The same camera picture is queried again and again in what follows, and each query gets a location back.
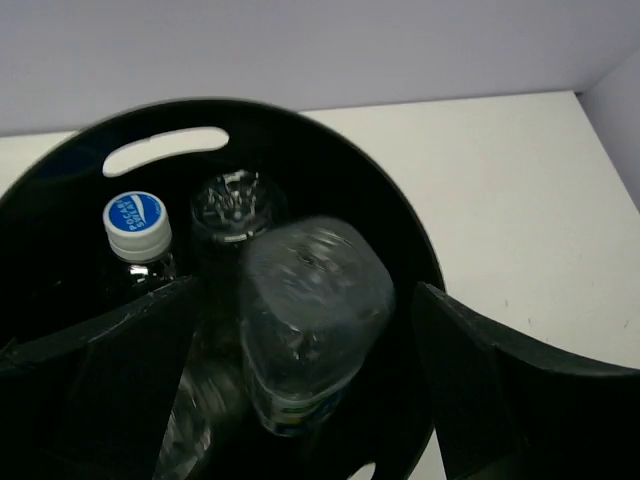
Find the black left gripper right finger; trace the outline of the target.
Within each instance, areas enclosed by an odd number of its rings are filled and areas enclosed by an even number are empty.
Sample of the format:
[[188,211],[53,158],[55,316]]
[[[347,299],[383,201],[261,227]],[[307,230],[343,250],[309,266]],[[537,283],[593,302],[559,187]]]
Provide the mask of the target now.
[[412,301],[450,479],[635,479],[639,373],[507,327],[420,283]]

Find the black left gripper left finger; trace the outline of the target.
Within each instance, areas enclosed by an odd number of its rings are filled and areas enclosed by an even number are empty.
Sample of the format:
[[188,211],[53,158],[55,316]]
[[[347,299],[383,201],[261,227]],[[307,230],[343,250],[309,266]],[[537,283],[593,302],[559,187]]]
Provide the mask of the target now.
[[1,350],[4,479],[152,477],[197,317],[181,277]]

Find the clear bottle green blue label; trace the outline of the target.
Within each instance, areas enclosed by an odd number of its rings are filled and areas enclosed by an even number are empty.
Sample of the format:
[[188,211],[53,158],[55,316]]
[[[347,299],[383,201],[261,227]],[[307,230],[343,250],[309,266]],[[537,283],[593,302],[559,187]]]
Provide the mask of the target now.
[[391,275],[343,220],[315,216],[253,240],[241,260],[240,341],[261,424],[293,437],[323,423],[388,324]]

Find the clear crushed plastic bottle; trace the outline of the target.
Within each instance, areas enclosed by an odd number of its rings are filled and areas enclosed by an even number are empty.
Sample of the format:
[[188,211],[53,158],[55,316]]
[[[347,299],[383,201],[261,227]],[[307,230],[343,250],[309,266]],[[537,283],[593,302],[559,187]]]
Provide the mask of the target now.
[[237,247],[288,218],[284,191],[266,174],[240,169],[207,179],[191,196],[193,238]]

